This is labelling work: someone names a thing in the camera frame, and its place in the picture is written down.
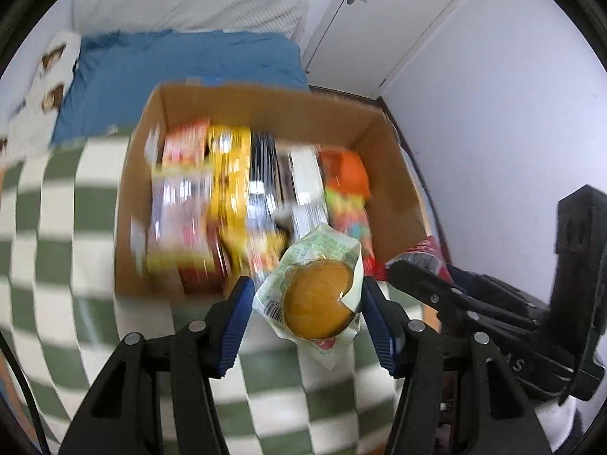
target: barcode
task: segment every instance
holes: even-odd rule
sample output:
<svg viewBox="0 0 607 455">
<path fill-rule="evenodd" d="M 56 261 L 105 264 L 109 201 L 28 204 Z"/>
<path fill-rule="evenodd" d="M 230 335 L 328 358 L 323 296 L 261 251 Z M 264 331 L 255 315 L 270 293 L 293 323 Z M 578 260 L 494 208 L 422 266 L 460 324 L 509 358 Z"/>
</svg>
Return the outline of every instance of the barcode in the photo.
<svg viewBox="0 0 607 455">
<path fill-rule="evenodd" d="M 278 301 L 271 300 L 268 304 L 266 304 L 265 310 L 263 314 L 270 317 L 277 322 L 282 322 L 282 311 L 281 306 Z"/>
<path fill-rule="evenodd" d="M 441 261 L 429 253 L 411 252 L 405 253 L 402 257 L 404 260 L 417 265 L 419 268 L 431 271 L 435 275 L 438 275 L 438 271 L 441 268 Z"/>
</svg>

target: orange snack package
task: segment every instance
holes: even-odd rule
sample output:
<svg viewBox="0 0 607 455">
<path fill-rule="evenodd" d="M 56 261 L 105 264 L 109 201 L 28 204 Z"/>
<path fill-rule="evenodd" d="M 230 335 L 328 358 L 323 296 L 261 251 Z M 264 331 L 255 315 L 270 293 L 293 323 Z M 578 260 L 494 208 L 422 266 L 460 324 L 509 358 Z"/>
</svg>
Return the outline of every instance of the orange snack package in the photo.
<svg viewBox="0 0 607 455">
<path fill-rule="evenodd" d="M 322 149 L 318 153 L 322 162 L 325 188 L 343 195 L 371 196 L 369 178 L 362 159 L 351 150 Z"/>
</svg>

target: screw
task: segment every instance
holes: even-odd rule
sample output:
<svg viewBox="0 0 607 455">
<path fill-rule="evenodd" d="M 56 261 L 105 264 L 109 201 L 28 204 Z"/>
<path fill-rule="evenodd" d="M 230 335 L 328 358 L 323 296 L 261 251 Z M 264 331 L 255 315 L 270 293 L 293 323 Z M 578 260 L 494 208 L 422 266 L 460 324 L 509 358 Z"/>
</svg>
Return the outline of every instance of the screw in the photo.
<svg viewBox="0 0 607 455">
<path fill-rule="evenodd" d="M 206 323 L 202 320 L 194 320 L 187 326 L 190 332 L 201 332 L 206 328 Z"/>
<path fill-rule="evenodd" d="M 426 328 L 426 324 L 421 320 L 411 320 L 409 322 L 409 330 L 414 332 L 423 332 Z"/>
<path fill-rule="evenodd" d="M 489 336 L 485 332 L 477 332 L 474 334 L 474 340 L 485 346 L 489 343 Z"/>
<path fill-rule="evenodd" d="M 126 337 L 124 337 L 124 343 L 128 346 L 134 346 L 140 341 L 141 337 L 142 336 L 139 335 L 137 332 L 131 332 L 129 334 L 126 334 Z"/>
</svg>

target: packaged bun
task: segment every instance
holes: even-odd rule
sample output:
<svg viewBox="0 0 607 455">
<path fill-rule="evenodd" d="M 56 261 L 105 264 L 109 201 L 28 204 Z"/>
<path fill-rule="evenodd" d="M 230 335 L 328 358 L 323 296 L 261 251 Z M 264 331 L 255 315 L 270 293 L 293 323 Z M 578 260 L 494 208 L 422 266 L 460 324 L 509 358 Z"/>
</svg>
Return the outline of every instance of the packaged bun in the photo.
<svg viewBox="0 0 607 455">
<path fill-rule="evenodd" d="M 340 301 L 352 280 L 352 270 L 341 261 L 321 259 L 299 268 L 282 304 L 285 325 L 306 340 L 338 335 L 354 316 Z"/>
<path fill-rule="evenodd" d="M 253 309 L 332 369 L 359 331 L 362 278 L 360 242 L 321 224 L 287 249 Z"/>
</svg>

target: cable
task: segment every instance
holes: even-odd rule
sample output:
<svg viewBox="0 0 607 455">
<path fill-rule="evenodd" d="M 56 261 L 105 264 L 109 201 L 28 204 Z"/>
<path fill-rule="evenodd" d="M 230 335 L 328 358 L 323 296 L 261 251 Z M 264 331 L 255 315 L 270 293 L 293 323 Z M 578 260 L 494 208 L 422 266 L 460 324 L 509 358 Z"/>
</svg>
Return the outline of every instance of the cable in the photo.
<svg viewBox="0 0 607 455">
<path fill-rule="evenodd" d="M 8 347 L 8 343 L 6 342 L 6 339 L 2 333 L 0 333 L 0 351 L 2 351 L 2 354 L 4 354 L 10 369 L 13 370 L 15 378 L 17 378 L 17 383 L 19 383 L 21 391 L 23 392 L 27 408 L 29 409 L 31 415 L 31 422 L 34 424 L 34 429 L 36 430 L 36 437 L 38 438 L 40 449 L 42 450 L 43 455 L 51 455 L 49 444 L 46 441 L 46 435 L 44 434 L 44 429 L 42 428 L 42 420 L 40 419 L 40 414 L 38 413 L 38 408 L 36 407 L 36 402 L 31 394 L 30 387 L 25 380 L 25 376 L 23 375 L 23 371 L 21 370 L 19 363 L 17 363 L 17 360 L 13 355 L 13 351 L 11 351 L 10 347 Z"/>
</svg>

